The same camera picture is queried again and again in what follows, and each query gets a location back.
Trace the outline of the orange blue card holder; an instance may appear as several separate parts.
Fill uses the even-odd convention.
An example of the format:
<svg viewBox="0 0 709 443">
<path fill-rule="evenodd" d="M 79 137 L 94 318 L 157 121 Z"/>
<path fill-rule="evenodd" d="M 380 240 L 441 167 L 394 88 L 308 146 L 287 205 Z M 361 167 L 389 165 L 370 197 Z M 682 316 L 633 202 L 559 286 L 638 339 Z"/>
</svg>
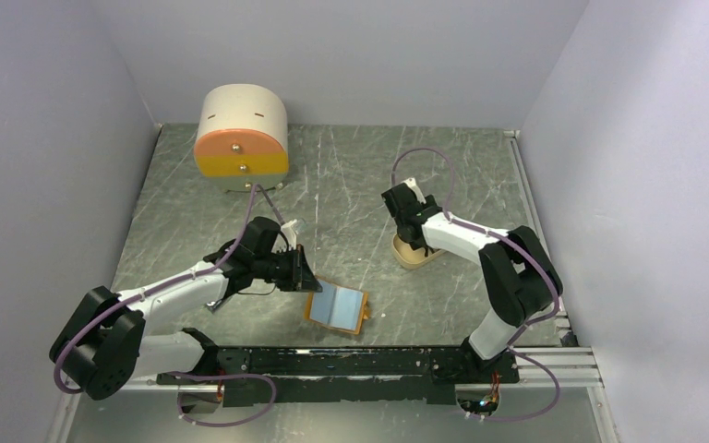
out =
<svg viewBox="0 0 709 443">
<path fill-rule="evenodd" d="M 363 322 L 371 317 L 369 293 L 321 277 L 317 280 L 321 291 L 308 294 L 304 320 L 326 329 L 358 335 Z"/>
</svg>

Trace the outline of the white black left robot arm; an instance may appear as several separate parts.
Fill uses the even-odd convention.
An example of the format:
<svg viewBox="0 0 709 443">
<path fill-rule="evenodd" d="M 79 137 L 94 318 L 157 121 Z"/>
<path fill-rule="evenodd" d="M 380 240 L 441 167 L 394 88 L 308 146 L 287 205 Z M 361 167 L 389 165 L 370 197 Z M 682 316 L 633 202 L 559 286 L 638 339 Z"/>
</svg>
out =
<svg viewBox="0 0 709 443">
<path fill-rule="evenodd" d="M 220 348 L 199 330 L 152 332 L 194 308 L 223 306 L 256 280 L 280 292 L 322 292 L 292 228 L 256 217 L 234 240 L 172 277 L 120 293 L 104 286 L 88 291 L 49 351 L 56 386 L 99 401 L 136 377 L 167 374 L 204 384 L 221 375 Z"/>
</svg>

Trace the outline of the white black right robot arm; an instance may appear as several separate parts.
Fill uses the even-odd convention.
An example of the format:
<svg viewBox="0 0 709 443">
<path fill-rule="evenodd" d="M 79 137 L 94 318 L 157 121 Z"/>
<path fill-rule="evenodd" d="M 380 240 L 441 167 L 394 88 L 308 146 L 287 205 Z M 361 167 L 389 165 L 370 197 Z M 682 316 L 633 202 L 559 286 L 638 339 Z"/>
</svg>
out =
<svg viewBox="0 0 709 443">
<path fill-rule="evenodd" d="M 496 356 L 507 350 L 534 321 L 560 307 L 562 281 L 536 232 L 521 225 L 489 228 L 456 217 L 414 179 L 383 192 L 381 198 L 396 224 L 392 254 L 406 269 L 418 269 L 443 253 L 478 265 L 487 288 L 489 310 L 464 340 L 463 374 L 485 381 L 497 368 Z"/>
</svg>

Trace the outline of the beige oval tray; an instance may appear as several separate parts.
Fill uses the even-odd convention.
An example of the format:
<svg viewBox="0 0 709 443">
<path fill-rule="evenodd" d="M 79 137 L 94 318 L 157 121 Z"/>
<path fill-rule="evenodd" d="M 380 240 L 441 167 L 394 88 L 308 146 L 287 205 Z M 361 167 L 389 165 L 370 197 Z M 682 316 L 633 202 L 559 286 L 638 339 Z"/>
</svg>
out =
<svg viewBox="0 0 709 443">
<path fill-rule="evenodd" d="M 398 234 L 392 237 L 391 253 L 404 269 L 419 269 L 445 253 L 443 249 L 425 249 L 412 247 L 400 239 Z"/>
</svg>

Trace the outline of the beige orange drawer cabinet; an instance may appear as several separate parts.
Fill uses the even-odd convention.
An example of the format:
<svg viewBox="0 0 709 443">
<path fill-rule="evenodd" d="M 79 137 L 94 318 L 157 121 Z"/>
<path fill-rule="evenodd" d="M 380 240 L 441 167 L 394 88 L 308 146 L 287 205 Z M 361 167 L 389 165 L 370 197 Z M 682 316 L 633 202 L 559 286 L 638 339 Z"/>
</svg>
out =
<svg viewBox="0 0 709 443">
<path fill-rule="evenodd" d="M 200 173 L 225 192 L 280 189 L 289 174 L 287 112 L 271 90 L 228 84 L 204 98 L 193 146 Z"/>
</svg>

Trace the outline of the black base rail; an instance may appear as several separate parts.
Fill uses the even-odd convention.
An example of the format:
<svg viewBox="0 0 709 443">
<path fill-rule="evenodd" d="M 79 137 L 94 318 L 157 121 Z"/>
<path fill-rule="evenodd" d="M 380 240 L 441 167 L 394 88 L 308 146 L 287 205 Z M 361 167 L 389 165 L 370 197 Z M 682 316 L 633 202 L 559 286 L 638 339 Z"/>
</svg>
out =
<svg viewBox="0 0 709 443">
<path fill-rule="evenodd" d="M 519 380 L 516 359 L 501 352 L 481 360 L 467 345 L 367 347 L 214 346 L 191 377 L 158 375 L 184 393 L 211 387 L 225 407 L 339 401 L 424 401 L 454 405 L 457 388 Z"/>
</svg>

